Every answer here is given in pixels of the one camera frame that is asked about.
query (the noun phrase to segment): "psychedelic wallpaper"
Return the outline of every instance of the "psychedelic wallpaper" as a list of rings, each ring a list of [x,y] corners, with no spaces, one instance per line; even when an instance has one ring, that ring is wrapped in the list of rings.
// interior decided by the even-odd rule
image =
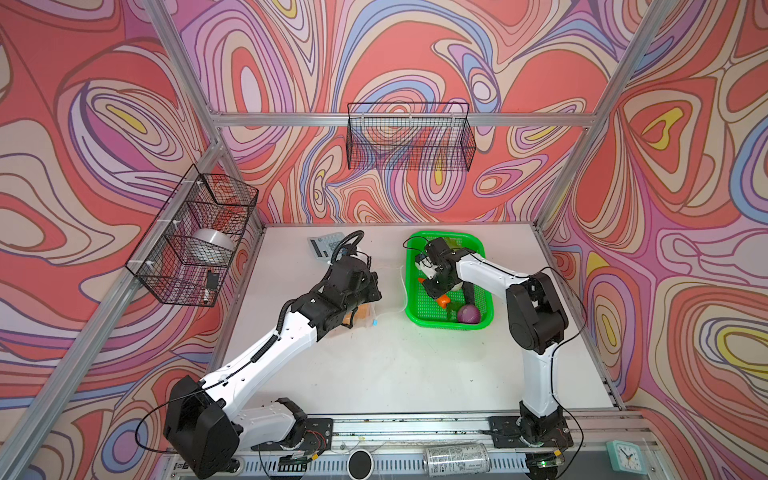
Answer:
[[[135,2],[0,3],[0,443],[207,145]],[[252,242],[213,309],[136,295],[26,478],[147,476],[124,433],[205,370]]]
[[[684,478],[768,478],[768,5],[679,2],[545,234]]]
[[[189,0],[172,6],[215,111],[346,112],[352,101],[469,101],[592,112],[645,0]],[[345,128],[232,127],[266,223],[527,221],[580,128],[478,127],[470,173],[350,172]]]

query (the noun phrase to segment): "wire mesh basket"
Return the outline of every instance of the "wire mesh basket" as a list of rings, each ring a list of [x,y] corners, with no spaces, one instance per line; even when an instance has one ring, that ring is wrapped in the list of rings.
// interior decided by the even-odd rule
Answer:
[[[197,172],[159,241],[143,259],[134,259],[134,250],[126,267],[161,303],[215,305],[258,194],[227,175]]]
[[[475,156],[468,112],[464,101],[347,104],[347,166],[468,171]]]

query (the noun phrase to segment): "alarm clock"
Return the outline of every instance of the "alarm clock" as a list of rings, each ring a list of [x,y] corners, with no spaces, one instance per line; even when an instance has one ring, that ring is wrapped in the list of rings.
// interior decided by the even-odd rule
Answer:
[[[646,475],[645,460],[640,447],[634,443],[614,440],[605,444],[611,467],[616,472],[639,473]]]

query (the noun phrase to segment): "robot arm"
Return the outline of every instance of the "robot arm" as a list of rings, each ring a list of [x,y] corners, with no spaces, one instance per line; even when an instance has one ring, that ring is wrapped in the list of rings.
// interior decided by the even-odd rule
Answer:
[[[568,317],[551,278],[542,272],[529,276],[506,270],[470,250],[450,248],[441,237],[429,241],[425,252],[416,262],[427,276],[422,285],[431,298],[456,290],[462,283],[474,283],[506,299],[509,332],[524,349],[521,433],[532,445],[538,443],[562,419],[554,397],[552,378],[557,375],[557,364],[552,355],[563,341]]]
[[[358,230],[339,243],[326,275],[308,293],[285,303],[275,330],[199,382],[186,376],[174,385],[163,435],[198,478],[232,469],[232,455],[241,447],[300,443],[306,415],[290,400],[243,407],[278,369],[342,325],[347,313],[354,317],[360,305],[381,299],[369,259],[355,257],[362,236]]]

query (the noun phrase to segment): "metal can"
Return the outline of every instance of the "metal can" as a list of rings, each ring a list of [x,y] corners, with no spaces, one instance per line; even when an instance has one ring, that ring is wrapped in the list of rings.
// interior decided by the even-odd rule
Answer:
[[[488,473],[491,460],[485,445],[447,445],[424,451],[424,463],[430,477],[444,477],[467,473]]]

